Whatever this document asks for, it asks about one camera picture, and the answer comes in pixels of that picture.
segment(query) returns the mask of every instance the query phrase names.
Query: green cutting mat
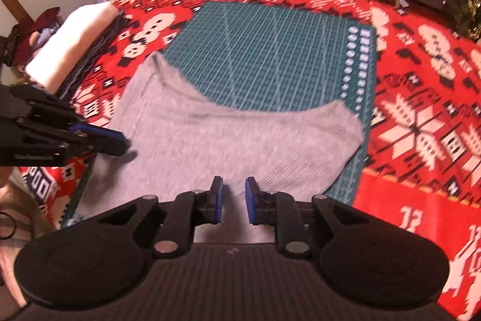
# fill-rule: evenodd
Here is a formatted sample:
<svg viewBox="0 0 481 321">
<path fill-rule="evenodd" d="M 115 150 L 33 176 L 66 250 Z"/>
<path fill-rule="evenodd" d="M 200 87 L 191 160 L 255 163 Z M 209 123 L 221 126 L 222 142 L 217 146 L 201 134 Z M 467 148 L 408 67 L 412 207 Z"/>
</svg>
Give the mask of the green cutting mat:
<svg viewBox="0 0 481 321">
<path fill-rule="evenodd" d="M 208 2 L 164 51 L 210 100 L 265 112 L 344 100 L 369 136 L 376 31 L 356 20 L 258 4 Z M 366 143 L 327 195 L 352 204 Z"/>
</svg>

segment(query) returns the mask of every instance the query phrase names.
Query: human hand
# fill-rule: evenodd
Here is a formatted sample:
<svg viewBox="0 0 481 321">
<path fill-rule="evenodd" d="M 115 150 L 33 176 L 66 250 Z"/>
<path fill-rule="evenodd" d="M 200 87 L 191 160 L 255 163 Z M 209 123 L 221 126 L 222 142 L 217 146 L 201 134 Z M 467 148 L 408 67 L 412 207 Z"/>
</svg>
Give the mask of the human hand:
<svg viewBox="0 0 481 321">
<path fill-rule="evenodd" d="M 3 188 L 8 183 L 11 172 L 14 168 L 10 166 L 0 166 L 0 188 Z"/>
</svg>

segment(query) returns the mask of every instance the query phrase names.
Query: screw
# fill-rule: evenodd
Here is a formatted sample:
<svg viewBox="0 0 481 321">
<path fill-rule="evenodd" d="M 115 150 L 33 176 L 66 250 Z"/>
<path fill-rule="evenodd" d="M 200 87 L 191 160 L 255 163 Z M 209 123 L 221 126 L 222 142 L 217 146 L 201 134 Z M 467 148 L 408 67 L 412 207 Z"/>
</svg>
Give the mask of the screw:
<svg viewBox="0 0 481 321">
<path fill-rule="evenodd" d="M 301 255 L 309 250 L 309 244 L 304 241 L 291 241 L 286 245 L 286 250 L 289 253 Z"/>
<path fill-rule="evenodd" d="M 173 253 L 179 248 L 174 241 L 159 241 L 154 245 L 154 249 L 159 253 Z"/>
</svg>

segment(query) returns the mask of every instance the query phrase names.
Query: cutting mat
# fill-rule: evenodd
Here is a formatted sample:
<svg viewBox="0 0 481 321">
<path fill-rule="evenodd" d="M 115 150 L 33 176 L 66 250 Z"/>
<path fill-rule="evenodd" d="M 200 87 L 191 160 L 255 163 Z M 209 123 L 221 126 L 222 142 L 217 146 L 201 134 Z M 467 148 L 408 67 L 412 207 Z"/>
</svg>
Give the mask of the cutting mat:
<svg viewBox="0 0 481 321">
<path fill-rule="evenodd" d="M 164 51 L 217 104 L 299 111 L 344 100 L 369 137 L 376 31 L 356 20 L 258 4 L 208 2 Z M 352 204 L 366 143 L 327 195 Z"/>
</svg>

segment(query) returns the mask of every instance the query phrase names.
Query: dark folded cloth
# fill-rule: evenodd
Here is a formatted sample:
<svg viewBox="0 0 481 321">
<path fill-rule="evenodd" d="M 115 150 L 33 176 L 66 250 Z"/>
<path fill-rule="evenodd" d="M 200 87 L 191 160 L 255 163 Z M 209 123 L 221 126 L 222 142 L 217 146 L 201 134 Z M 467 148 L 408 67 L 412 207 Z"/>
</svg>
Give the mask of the dark folded cloth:
<svg viewBox="0 0 481 321">
<path fill-rule="evenodd" d="M 124 16 L 124 13 L 114 19 L 108 28 L 93 42 L 84 57 L 77 63 L 62 86 L 60 86 L 55 94 L 58 98 L 65 101 L 72 99 L 85 76 L 93 68 L 97 60 L 107 51 L 114 38 L 116 38 L 119 32 L 127 25 L 128 19 Z"/>
</svg>

